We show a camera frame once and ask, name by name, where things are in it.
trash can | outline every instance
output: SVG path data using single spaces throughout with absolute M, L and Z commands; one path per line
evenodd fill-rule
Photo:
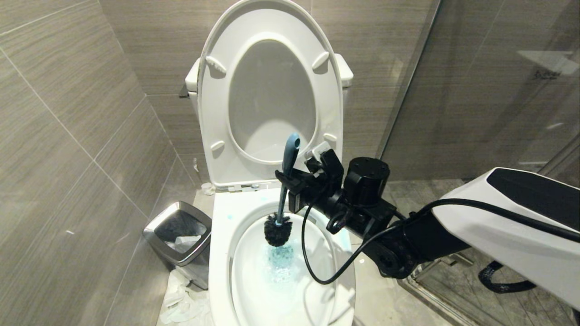
M 211 234 L 211 218 L 183 201 L 167 207 L 143 230 L 162 258 L 204 290 L 208 289 Z

toilet brush handle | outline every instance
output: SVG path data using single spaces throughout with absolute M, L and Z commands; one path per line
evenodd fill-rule
M 296 163 L 296 157 L 298 156 L 298 150 L 300 149 L 300 136 L 297 133 L 293 133 L 288 137 L 286 141 L 286 146 L 284 147 L 284 157 L 282 159 L 282 171 L 285 175 L 290 175 L 294 163 Z M 282 185 L 280 188 L 280 202 L 278 203 L 278 215 L 276 222 L 282 224 L 282 218 L 284 216 L 284 203 L 286 202 L 287 188 Z

toilet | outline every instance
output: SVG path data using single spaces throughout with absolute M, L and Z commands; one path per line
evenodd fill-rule
M 289 0 L 242 0 L 227 9 L 186 77 L 200 121 L 209 177 L 216 186 L 209 256 L 209 298 L 215 325 L 345 325 L 354 316 L 350 266 L 329 285 L 304 264 L 294 215 L 289 241 L 273 248 L 264 222 L 277 210 L 282 153 L 297 132 L 295 168 L 327 142 L 342 157 L 343 103 L 353 74 L 314 19 Z M 313 209 L 306 251 L 327 279 L 352 253 L 346 230 L 326 231 Z

